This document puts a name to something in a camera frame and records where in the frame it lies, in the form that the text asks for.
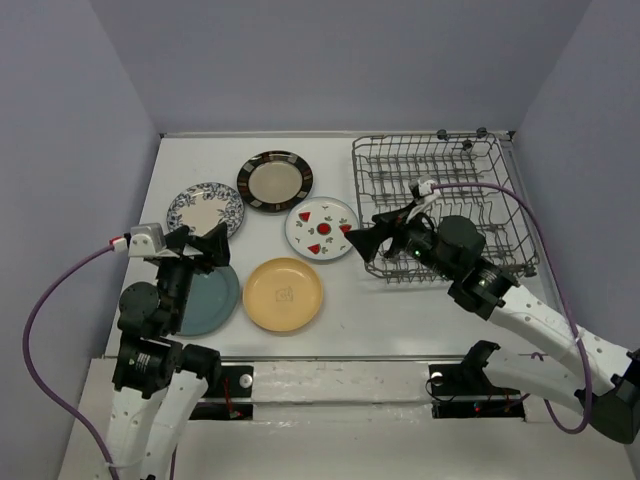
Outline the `blue floral plate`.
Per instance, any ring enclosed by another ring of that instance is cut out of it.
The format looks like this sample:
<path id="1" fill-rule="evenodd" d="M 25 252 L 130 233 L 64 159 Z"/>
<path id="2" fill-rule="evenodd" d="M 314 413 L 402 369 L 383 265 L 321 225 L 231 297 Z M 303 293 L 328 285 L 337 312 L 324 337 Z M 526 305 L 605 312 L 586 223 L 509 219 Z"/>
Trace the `blue floral plate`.
<path id="1" fill-rule="evenodd" d="M 188 226 L 190 232 L 204 236 L 220 223 L 227 225 L 227 236 L 231 237 L 244 220 L 244 202 L 232 187 L 205 182 L 193 185 L 178 194 L 170 203 L 166 213 L 166 224 L 170 232 Z"/>

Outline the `blue-grey plate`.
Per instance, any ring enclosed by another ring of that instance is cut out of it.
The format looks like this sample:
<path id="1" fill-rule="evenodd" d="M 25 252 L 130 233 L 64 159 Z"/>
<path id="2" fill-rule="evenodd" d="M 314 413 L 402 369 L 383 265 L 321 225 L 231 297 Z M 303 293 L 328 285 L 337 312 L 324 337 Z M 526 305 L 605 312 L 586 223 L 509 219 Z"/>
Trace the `blue-grey plate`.
<path id="1" fill-rule="evenodd" d="M 197 337 L 215 332 L 229 320 L 239 297 L 240 283 L 231 266 L 195 275 L 178 335 Z"/>

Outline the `watermelon pattern plate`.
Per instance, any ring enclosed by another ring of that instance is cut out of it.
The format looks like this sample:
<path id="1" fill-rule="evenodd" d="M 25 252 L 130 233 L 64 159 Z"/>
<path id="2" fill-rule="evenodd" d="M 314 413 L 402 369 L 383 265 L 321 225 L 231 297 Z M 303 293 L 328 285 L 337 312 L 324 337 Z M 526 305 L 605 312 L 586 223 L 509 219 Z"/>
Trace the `watermelon pattern plate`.
<path id="1" fill-rule="evenodd" d="M 329 262 L 348 254 L 352 245 L 345 234 L 360 226 L 353 209 L 332 197 L 304 200 L 288 214 L 284 231 L 292 249 L 300 256 Z"/>

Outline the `black rimmed plate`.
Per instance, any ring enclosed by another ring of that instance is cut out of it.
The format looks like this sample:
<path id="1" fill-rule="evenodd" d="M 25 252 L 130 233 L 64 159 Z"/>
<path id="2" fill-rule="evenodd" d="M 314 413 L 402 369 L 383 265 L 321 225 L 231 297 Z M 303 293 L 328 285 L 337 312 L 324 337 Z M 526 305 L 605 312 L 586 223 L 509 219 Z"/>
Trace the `black rimmed plate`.
<path id="1" fill-rule="evenodd" d="M 251 208 L 277 214 L 292 209 L 312 191 L 314 174 L 307 161 L 289 151 L 270 150 L 248 159 L 236 186 Z"/>

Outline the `yellow plate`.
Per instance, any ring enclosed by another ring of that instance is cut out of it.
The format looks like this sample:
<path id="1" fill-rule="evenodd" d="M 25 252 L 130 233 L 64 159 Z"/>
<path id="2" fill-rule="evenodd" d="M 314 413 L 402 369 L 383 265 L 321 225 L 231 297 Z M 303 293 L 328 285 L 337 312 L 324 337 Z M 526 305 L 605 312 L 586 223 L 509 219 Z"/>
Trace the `yellow plate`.
<path id="1" fill-rule="evenodd" d="M 243 306 L 258 327 L 290 333 L 305 327 L 324 300 L 323 284 L 307 263 L 289 257 L 268 260 L 248 277 Z"/>

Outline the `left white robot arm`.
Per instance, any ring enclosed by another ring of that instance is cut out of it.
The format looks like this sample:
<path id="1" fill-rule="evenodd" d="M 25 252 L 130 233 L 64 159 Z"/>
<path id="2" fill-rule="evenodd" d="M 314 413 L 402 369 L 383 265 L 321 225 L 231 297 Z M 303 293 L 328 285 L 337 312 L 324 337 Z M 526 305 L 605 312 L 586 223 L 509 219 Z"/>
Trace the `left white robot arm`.
<path id="1" fill-rule="evenodd" d="M 133 283 L 119 298 L 107 466 L 118 479 L 159 479 L 199 399 L 221 383 L 218 351 L 172 337 L 181 330 L 193 278 L 230 263 L 227 225 L 198 236 L 187 226 L 164 233 L 157 223 L 141 224 L 109 245 L 157 272 L 154 282 Z"/>

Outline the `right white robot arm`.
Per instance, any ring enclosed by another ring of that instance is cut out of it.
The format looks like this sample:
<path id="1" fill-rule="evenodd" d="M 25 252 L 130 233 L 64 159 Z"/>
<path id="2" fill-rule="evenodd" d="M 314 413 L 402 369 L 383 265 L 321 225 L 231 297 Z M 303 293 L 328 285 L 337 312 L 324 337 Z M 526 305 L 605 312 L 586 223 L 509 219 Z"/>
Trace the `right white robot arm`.
<path id="1" fill-rule="evenodd" d="M 503 268 L 483 256 L 485 238 L 471 220 L 446 216 L 434 224 L 408 209 L 379 214 L 366 229 L 346 232 L 364 261 L 391 243 L 450 281 L 449 296 L 463 310 L 532 344 L 543 360 L 511 356 L 478 342 L 460 368 L 462 384 L 482 392 L 509 384 L 587 416 L 610 440 L 631 444 L 639 433 L 639 354 L 613 344 L 546 305 Z"/>

